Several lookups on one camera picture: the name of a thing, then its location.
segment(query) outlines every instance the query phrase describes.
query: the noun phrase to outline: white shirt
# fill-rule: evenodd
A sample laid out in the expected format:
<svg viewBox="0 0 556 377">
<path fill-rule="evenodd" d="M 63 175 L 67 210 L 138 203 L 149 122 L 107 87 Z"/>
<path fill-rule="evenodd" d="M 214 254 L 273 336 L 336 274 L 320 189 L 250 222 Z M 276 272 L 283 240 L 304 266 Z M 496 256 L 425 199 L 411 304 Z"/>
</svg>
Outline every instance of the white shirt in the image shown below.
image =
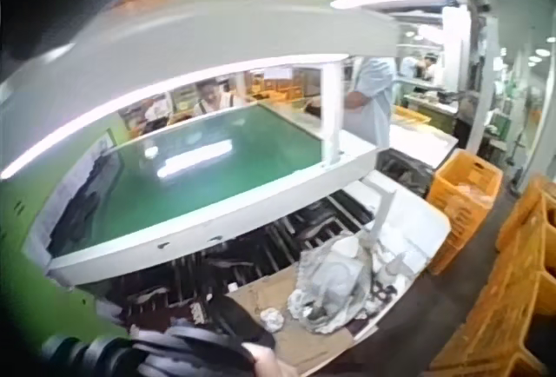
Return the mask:
<svg viewBox="0 0 556 377">
<path fill-rule="evenodd" d="M 400 74 L 404 77 L 414 78 L 415 68 L 417 67 L 417 60 L 414 57 L 405 57 L 400 64 Z"/>
<path fill-rule="evenodd" d="M 360 108 L 344 110 L 344 129 L 386 149 L 390 143 L 395 74 L 393 58 L 366 58 L 357 75 L 354 90 L 365 95 L 369 101 Z"/>
<path fill-rule="evenodd" d="M 231 93 L 228 92 L 222 92 L 220 94 L 220 107 L 218 109 L 213 108 L 212 106 L 210 106 L 207 101 L 205 100 L 201 100 L 202 103 L 202 107 L 201 104 L 196 104 L 195 107 L 193 108 L 193 116 L 200 116 L 200 115 L 204 115 L 205 113 L 209 114 L 210 112 L 214 112 L 216 110 L 220 110 L 220 109 L 226 109 L 226 108 L 239 108 L 241 106 L 245 106 L 246 102 L 241 99 L 238 95 L 234 95 L 234 104 L 233 106 L 231 105 Z"/>
<path fill-rule="evenodd" d="M 145 119 L 147 121 L 156 121 L 157 119 L 168 117 L 172 114 L 172 99 L 168 93 L 164 96 L 164 99 L 155 101 L 152 106 L 145 111 Z"/>
</svg>

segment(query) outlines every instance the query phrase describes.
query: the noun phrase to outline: light blue shirt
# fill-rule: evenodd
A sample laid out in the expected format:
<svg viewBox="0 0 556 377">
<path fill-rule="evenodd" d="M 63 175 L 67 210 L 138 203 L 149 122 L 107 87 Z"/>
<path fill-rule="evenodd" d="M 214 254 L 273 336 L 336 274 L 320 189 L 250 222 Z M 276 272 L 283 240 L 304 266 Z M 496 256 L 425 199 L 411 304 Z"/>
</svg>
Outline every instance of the light blue shirt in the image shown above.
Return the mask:
<svg viewBox="0 0 556 377">
<path fill-rule="evenodd" d="M 344 110 L 343 128 L 383 149 L 390 144 L 395 74 L 393 58 L 366 58 L 356 76 L 354 90 L 367 97 L 367 104 Z"/>
</svg>

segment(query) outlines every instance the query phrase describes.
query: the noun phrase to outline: green tabletop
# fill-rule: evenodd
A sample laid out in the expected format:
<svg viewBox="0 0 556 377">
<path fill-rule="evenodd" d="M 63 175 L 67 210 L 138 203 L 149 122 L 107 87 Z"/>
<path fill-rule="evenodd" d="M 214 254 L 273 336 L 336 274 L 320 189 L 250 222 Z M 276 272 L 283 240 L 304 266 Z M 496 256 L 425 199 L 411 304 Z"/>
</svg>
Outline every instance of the green tabletop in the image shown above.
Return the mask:
<svg viewBox="0 0 556 377">
<path fill-rule="evenodd" d="M 224 148 L 215 150 L 214 144 Z M 160 171 L 177 155 L 180 161 L 195 160 L 199 155 L 188 152 L 202 147 L 221 155 L 173 175 Z M 321 161 L 321 142 L 254 105 L 154 133 L 114 149 L 107 160 L 83 191 L 98 196 L 83 233 L 67 240 L 58 255 L 151 227 L 315 165 Z"/>
</svg>

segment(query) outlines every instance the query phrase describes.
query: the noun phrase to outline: cardboard sheet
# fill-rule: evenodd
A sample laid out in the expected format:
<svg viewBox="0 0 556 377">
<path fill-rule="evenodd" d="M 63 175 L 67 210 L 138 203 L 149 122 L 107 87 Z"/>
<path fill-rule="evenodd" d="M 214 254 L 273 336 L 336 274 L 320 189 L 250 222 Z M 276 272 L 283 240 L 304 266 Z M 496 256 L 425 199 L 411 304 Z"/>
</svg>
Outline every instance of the cardboard sheet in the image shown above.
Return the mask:
<svg viewBox="0 0 556 377">
<path fill-rule="evenodd" d="M 240 303 L 257 321 L 266 308 L 280 310 L 285 318 L 284 328 L 274 334 L 276 353 L 300 374 L 311 374 L 324 367 L 354 344 L 345 328 L 330 335 L 311 334 L 289 314 L 288 297 L 294 291 L 297 272 L 295 266 L 269 277 L 254 281 L 229 297 Z"/>
</svg>

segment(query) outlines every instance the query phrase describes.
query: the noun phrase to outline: green wall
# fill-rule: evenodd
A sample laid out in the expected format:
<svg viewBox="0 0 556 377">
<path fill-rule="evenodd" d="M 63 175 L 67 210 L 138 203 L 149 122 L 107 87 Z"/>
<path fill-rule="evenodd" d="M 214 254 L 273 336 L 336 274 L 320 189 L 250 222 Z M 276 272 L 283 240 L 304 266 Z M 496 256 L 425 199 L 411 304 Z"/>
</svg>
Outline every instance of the green wall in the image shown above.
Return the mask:
<svg viewBox="0 0 556 377">
<path fill-rule="evenodd" d="M 116 143 L 129 139 L 118 114 L 107 116 L 79 131 L 8 181 L 0 182 L 0 291 L 14 324 L 30 345 L 39 347 L 52 334 L 74 335 L 90 341 L 99 334 L 124 330 L 99 318 L 94 298 L 81 290 L 60 288 L 44 277 L 23 255 L 22 246 L 35 216 L 50 193 L 83 153 L 107 130 Z M 25 205 L 17 216 L 17 202 Z"/>
</svg>

